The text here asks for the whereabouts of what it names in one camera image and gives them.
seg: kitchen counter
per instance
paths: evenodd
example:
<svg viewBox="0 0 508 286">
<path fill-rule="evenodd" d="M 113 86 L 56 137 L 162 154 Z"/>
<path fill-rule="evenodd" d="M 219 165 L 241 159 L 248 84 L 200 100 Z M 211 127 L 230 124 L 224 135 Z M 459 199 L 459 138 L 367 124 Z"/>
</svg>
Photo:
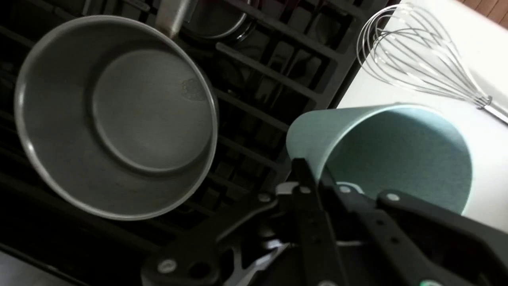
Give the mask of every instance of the kitchen counter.
<svg viewBox="0 0 508 286">
<path fill-rule="evenodd" d="M 419 0 L 418 5 L 441 21 L 483 89 L 508 107 L 508 32 L 456 0 Z M 473 161 L 464 215 L 508 232 L 508 126 L 470 103 L 392 88 L 364 70 L 338 108 L 394 102 L 427 105 L 456 124 Z"/>
</svg>

